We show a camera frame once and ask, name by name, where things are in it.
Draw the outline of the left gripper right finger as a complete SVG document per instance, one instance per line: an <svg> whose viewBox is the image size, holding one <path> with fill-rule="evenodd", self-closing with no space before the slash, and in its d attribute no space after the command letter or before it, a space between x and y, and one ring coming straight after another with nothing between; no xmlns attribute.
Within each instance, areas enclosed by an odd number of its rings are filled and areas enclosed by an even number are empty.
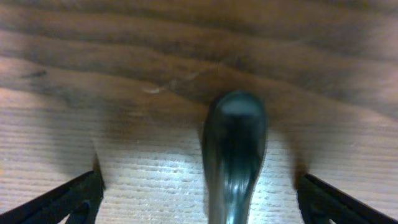
<svg viewBox="0 0 398 224"><path fill-rule="evenodd" d="M311 174L299 178L297 199L305 224L397 224L396 219Z"/></svg>

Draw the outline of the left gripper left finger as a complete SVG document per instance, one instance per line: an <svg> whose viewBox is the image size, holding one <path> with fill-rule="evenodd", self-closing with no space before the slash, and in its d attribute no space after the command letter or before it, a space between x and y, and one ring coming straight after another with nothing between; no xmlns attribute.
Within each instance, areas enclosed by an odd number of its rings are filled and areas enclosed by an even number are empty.
<svg viewBox="0 0 398 224"><path fill-rule="evenodd" d="M94 224L104 194L98 171L77 178L1 215L1 223Z"/></svg>

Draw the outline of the black yellow screwdriver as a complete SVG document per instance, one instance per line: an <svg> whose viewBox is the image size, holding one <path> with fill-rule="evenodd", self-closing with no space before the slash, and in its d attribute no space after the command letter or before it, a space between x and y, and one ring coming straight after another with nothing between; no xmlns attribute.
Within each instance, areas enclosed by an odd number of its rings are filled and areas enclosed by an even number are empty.
<svg viewBox="0 0 398 224"><path fill-rule="evenodd" d="M267 144L262 101L232 91L210 106L202 137L209 223L246 223Z"/></svg>

